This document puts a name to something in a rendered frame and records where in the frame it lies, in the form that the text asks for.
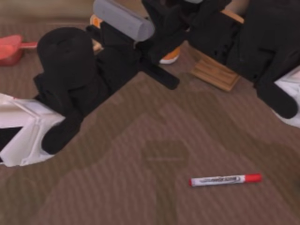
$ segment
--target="red handle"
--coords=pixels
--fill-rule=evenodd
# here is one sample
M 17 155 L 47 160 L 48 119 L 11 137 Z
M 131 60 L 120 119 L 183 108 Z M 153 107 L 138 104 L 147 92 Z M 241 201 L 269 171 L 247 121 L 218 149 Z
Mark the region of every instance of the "red handle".
M 36 48 L 37 45 L 38 45 L 37 42 L 21 43 L 20 48 L 22 49 Z

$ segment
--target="wooden object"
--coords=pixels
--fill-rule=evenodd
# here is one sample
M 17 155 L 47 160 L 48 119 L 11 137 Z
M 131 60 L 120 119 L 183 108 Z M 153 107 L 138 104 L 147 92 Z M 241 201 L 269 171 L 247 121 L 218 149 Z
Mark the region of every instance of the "wooden object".
M 244 23 L 244 19 L 235 13 L 226 10 L 223 10 L 222 13 Z M 240 78 L 238 74 L 192 47 L 190 47 L 190 53 L 198 61 L 191 74 L 222 90 L 231 91 L 233 89 Z

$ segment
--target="red scoop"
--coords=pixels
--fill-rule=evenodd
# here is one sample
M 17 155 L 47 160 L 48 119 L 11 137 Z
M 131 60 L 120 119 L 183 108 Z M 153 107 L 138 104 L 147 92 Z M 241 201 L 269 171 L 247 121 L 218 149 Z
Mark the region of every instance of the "red scoop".
M 0 66 L 12 66 L 22 57 L 23 49 L 34 49 L 37 42 L 22 43 L 21 35 L 0 38 Z

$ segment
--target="white marker barrel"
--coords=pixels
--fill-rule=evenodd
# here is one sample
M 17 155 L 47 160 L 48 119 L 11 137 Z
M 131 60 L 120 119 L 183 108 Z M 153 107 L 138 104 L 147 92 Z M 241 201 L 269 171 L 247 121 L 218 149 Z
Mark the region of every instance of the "white marker barrel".
M 260 174 L 223 176 L 223 177 L 204 177 L 192 178 L 189 184 L 192 187 L 208 186 L 208 185 L 223 185 L 223 184 L 241 184 L 250 182 L 260 182 L 262 176 Z

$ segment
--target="red marker cap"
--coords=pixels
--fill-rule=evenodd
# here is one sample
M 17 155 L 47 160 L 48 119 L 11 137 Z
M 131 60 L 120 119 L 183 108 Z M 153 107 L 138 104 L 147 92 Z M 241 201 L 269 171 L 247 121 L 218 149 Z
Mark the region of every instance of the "red marker cap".
M 260 181 L 262 181 L 262 176 L 260 174 L 245 175 L 245 182 L 260 182 Z

